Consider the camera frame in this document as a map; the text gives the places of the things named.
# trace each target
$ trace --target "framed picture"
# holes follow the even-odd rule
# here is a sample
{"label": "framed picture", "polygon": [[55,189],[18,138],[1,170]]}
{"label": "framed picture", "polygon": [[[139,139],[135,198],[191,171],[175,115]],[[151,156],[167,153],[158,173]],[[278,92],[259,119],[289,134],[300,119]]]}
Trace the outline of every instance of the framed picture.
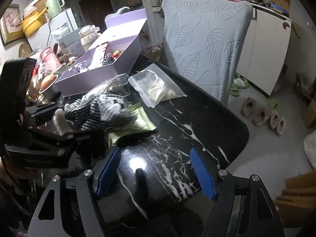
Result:
{"label": "framed picture", "polygon": [[11,3],[0,20],[1,39],[4,45],[25,37],[20,25],[21,20],[19,5]]}

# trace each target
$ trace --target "green kettle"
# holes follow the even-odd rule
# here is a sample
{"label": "green kettle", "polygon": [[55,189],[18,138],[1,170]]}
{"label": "green kettle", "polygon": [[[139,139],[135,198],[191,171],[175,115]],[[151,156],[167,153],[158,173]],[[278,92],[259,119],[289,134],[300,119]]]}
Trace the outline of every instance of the green kettle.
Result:
{"label": "green kettle", "polygon": [[61,3],[59,0],[47,0],[45,3],[45,6],[48,7],[47,15],[50,20],[63,11],[61,8],[65,5],[65,0],[61,0]]}

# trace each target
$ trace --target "striped cloth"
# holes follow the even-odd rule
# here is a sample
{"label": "striped cloth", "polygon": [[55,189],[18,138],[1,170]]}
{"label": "striped cloth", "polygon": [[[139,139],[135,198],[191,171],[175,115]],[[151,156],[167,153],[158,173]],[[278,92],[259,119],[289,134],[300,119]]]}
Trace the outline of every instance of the striped cloth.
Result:
{"label": "striped cloth", "polygon": [[76,100],[65,105],[65,117],[74,130],[126,129],[131,127],[136,116],[126,110],[122,96],[97,93],[90,100]]}

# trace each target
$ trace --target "brown door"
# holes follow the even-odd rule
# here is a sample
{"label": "brown door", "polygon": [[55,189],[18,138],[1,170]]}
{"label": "brown door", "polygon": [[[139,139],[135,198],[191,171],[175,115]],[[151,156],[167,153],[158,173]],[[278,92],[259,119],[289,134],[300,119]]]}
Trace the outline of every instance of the brown door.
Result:
{"label": "brown door", "polygon": [[79,2],[87,24],[100,28],[100,33],[106,30],[105,16],[114,13],[111,0],[81,0]]}

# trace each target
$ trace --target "refrigerator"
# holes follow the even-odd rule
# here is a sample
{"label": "refrigerator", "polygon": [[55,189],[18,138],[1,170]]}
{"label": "refrigerator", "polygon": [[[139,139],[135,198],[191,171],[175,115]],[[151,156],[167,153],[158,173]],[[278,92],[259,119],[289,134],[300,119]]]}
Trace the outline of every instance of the refrigerator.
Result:
{"label": "refrigerator", "polygon": [[53,48],[54,44],[57,43],[57,41],[51,33],[58,29],[64,23],[68,24],[71,33],[78,30],[78,25],[76,23],[71,8],[66,9],[62,13],[58,14],[56,17],[52,18],[49,22],[41,26],[39,30],[37,30],[28,38],[28,42],[32,50],[35,50],[39,45],[41,45],[42,49],[49,46]]}

